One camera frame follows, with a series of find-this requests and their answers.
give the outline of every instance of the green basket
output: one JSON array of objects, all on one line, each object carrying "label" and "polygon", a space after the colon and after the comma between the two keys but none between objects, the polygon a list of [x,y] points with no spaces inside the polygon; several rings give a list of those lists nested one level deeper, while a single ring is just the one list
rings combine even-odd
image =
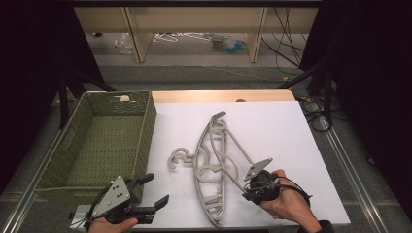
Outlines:
[{"label": "green basket", "polygon": [[[146,174],[155,127],[149,91],[85,93],[34,189],[58,204],[91,204],[117,176]],[[143,186],[132,196],[140,202]]]}]

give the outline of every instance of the metal rod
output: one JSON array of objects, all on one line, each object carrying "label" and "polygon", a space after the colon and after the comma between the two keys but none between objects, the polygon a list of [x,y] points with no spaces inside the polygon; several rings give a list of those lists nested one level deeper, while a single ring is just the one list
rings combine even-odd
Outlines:
[{"label": "metal rod", "polygon": [[[322,117],[321,118],[322,127],[324,129],[328,128],[328,123]],[[366,190],[363,182],[361,181],[358,172],[356,171],[352,161],[345,151],[342,143],[339,140],[339,137],[336,134],[333,126],[326,133],[327,138],[335,152],[336,157],[338,158],[340,165],[348,178],[349,184],[351,185],[352,189],[354,190],[355,195],[357,196],[358,201],[360,202],[360,206],[363,209],[363,212],[369,221],[369,225],[372,228],[373,232],[375,233],[386,233],[389,232],[388,228],[383,221],[379,210],[376,208],[375,203],[373,202],[369,192]]]},{"label": "metal rod", "polygon": [[9,218],[6,221],[5,227],[3,228],[3,233],[16,233],[18,232],[19,228],[21,227],[24,218],[27,216],[28,211],[30,210],[31,205],[33,204],[35,194],[33,192],[34,186],[36,185],[37,181],[40,178],[40,175],[43,172],[43,169],[46,166],[49,157],[52,154],[52,149],[54,145],[57,143],[62,130],[59,129],[57,131],[56,136],[54,137],[51,146],[49,147],[48,152],[46,153],[45,157],[42,159],[39,168],[37,169],[36,173],[33,176],[28,187],[25,189],[23,195],[21,196],[20,200],[18,201],[17,205],[13,209],[12,213],[9,215]]}]

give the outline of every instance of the table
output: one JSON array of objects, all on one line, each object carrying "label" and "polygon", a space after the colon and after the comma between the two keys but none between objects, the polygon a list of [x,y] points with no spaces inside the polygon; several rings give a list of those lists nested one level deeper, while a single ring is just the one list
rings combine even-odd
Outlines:
[{"label": "table", "polygon": [[[235,102],[238,99],[246,102]],[[267,170],[284,168],[290,178],[314,195],[312,210],[318,218],[329,219],[333,224],[350,223],[300,106],[288,90],[154,91],[154,101],[157,118],[147,169],[154,173],[154,180],[145,184],[142,206],[151,206],[166,194],[170,199],[157,212],[153,224],[136,228],[177,231],[213,227],[200,208],[190,166],[180,162],[177,170],[171,170],[167,159],[178,147],[193,151],[210,116],[222,110],[226,111],[224,119],[231,132],[254,162],[273,157]],[[233,144],[228,144],[228,151],[235,153]],[[238,155],[232,158],[242,177],[249,163]],[[273,220],[259,206],[246,201],[230,181],[226,182],[226,191],[223,229],[294,225]],[[79,206],[73,222],[82,219],[88,208]]]},{"label": "table", "polygon": [[[58,78],[68,69],[84,72],[93,79],[103,82],[97,63],[88,46],[85,34],[74,12],[74,7],[302,7],[316,8],[321,5],[321,0],[28,0],[7,4],[2,15],[8,22],[5,36],[2,38],[6,54],[12,54],[17,60],[26,64],[26,69],[18,66],[19,62],[9,59],[4,63],[6,69],[7,96],[13,96],[16,89],[21,90],[21,83],[26,83],[24,95],[20,99],[13,99],[7,103],[13,106],[6,116],[5,122],[11,122],[10,130],[6,130],[5,137],[24,135],[26,140],[11,139],[5,151],[15,155],[16,162],[5,165],[5,177],[8,180],[16,167],[25,156],[28,145],[33,141],[35,131],[40,127],[42,120],[50,107],[50,102],[57,91]],[[26,96],[35,94],[38,101],[31,101]],[[10,221],[21,223],[25,211],[29,208],[27,203],[33,200],[33,184],[24,192],[18,205],[13,210]]]}]

